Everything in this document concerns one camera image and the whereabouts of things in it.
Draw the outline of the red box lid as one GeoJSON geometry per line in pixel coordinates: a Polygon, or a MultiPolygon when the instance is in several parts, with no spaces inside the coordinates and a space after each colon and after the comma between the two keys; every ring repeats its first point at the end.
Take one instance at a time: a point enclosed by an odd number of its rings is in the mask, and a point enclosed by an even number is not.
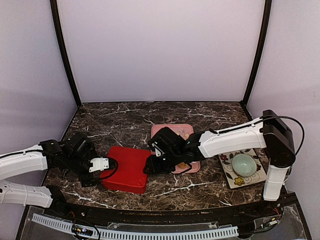
{"type": "Polygon", "coordinates": [[[111,177],[102,180],[102,186],[108,190],[144,194],[148,179],[144,168],[147,158],[150,156],[149,150],[121,146],[111,147],[107,157],[117,161],[118,169],[116,171],[105,170],[100,174],[104,178],[113,173],[111,177]]]}

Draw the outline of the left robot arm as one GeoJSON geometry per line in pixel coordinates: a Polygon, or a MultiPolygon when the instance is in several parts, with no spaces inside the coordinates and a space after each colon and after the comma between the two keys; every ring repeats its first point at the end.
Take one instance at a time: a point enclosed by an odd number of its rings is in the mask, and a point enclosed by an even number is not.
{"type": "Polygon", "coordinates": [[[42,141],[24,150],[1,155],[0,202],[51,208],[58,217],[67,218],[71,208],[63,201],[63,195],[56,187],[17,184],[7,179],[58,168],[76,174],[84,187],[90,187],[100,181],[93,173],[104,171],[109,166],[109,159],[98,156],[94,144],[85,137],[68,141],[42,141]]]}

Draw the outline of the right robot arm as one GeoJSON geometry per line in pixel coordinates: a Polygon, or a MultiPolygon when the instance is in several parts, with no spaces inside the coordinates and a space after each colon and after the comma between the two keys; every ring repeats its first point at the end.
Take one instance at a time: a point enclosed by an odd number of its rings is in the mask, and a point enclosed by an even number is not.
{"type": "Polygon", "coordinates": [[[203,161],[219,154],[246,149],[265,149],[269,159],[263,200],[255,205],[255,213],[266,217],[275,208],[289,169],[296,161],[293,133],[285,119],[268,109],[262,116],[233,127],[192,133],[183,139],[169,127],[161,128],[149,141],[153,154],[146,159],[145,174],[171,173],[180,163],[203,161]]]}

